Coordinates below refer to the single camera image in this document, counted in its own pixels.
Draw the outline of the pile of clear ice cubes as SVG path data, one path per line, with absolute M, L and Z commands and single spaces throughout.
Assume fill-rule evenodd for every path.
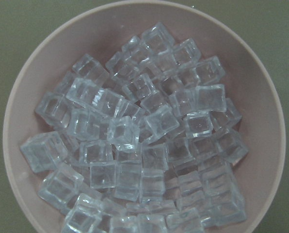
M 203 233 L 246 220 L 232 167 L 247 153 L 219 58 L 194 54 L 119 90 L 83 55 L 35 112 L 52 128 L 20 150 L 63 233 Z

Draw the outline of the pink bowl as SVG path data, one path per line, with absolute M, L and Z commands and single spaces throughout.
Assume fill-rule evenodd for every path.
M 186 4 L 161 0 L 119 1 L 80 14 L 51 33 L 21 69 L 6 106 L 3 155 L 14 195 L 35 230 L 58 233 L 64 217 L 37 195 L 46 173 L 33 173 L 19 147 L 50 130 L 35 109 L 84 54 L 110 63 L 110 76 L 101 82 L 116 90 L 137 71 L 157 75 L 187 64 L 194 54 L 219 58 L 225 94 L 242 114 L 237 129 L 249 149 L 235 165 L 247 219 L 209 232 L 251 233 L 283 172 L 286 133 L 277 91 L 262 62 L 231 29 Z

